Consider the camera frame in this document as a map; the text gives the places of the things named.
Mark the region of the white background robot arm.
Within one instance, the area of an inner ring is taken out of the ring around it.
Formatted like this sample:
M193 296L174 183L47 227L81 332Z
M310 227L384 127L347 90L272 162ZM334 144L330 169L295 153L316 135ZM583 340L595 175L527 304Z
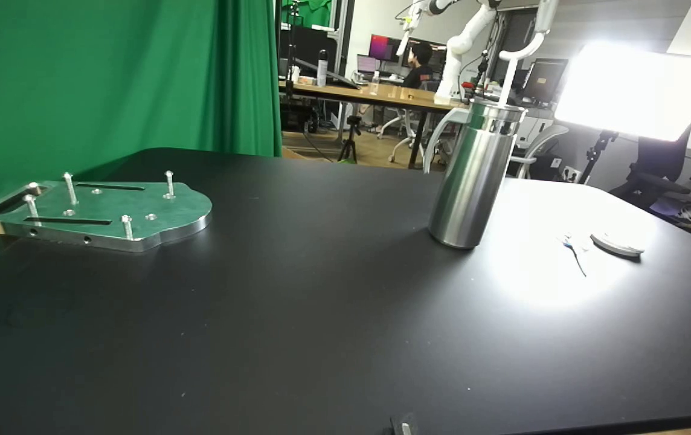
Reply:
M460 0L412 0L395 19L401 25L398 55L406 54L409 38L420 25L424 14L442 14ZM476 37L496 19L501 0L476 0L479 11L470 18L460 34L450 37L444 43L444 71L436 93L438 104L450 104L460 93L460 73L465 66L465 54L473 47Z

